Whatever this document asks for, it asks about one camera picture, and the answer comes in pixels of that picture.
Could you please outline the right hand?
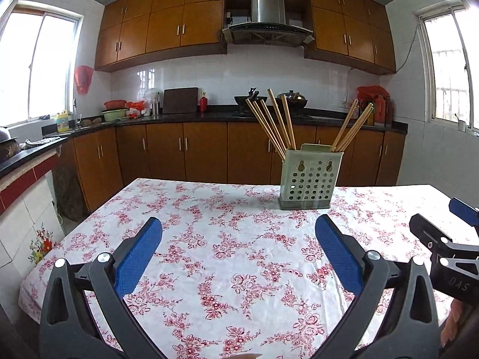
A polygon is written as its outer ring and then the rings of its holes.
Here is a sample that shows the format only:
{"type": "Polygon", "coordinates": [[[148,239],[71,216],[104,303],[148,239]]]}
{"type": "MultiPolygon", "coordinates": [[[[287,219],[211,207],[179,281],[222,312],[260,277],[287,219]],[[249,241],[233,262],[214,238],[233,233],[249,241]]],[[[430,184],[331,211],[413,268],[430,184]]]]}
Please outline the right hand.
{"type": "Polygon", "coordinates": [[[452,342],[458,335],[460,318],[462,317],[464,310],[466,310],[466,305],[464,305],[463,302],[454,299],[451,303],[451,311],[445,321],[440,335],[441,345],[443,348],[449,342],[452,342]]]}

